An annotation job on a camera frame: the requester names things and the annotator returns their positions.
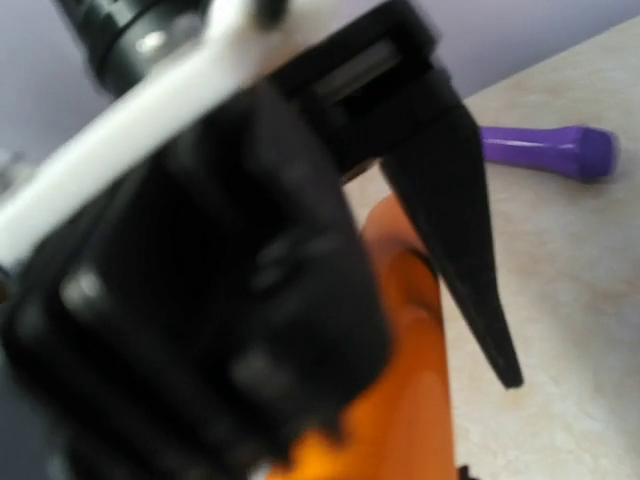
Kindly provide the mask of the purple microphone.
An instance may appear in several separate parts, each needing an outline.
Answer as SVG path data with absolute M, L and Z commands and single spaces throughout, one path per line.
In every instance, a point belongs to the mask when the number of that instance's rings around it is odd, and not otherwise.
M 584 183 L 615 172 L 618 138 L 588 126 L 551 129 L 483 127 L 485 160 L 499 165 L 545 171 Z

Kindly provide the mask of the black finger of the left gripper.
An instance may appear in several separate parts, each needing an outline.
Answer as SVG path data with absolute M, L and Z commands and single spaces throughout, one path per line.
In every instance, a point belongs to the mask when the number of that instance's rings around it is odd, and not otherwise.
M 501 304 L 479 129 L 462 104 L 384 157 L 383 173 L 498 380 L 524 379 Z

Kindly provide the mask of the orange microphone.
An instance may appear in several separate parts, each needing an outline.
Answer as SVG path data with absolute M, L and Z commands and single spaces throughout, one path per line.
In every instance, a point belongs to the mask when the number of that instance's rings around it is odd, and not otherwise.
M 391 357 L 342 417 L 344 438 L 312 431 L 269 479 L 467 479 L 455 457 L 449 368 L 436 273 L 398 198 L 370 211 L 361 230 L 390 322 Z

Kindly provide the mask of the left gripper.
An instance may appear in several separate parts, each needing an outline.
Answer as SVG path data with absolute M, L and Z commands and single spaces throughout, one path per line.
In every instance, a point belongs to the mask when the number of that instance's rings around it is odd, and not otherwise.
M 44 240 L 2 320 L 16 381 L 53 417 L 53 479 L 245 479 L 381 377 L 393 337 L 361 231 L 319 252 L 255 177 L 296 160 L 348 217 L 339 165 L 266 81 Z

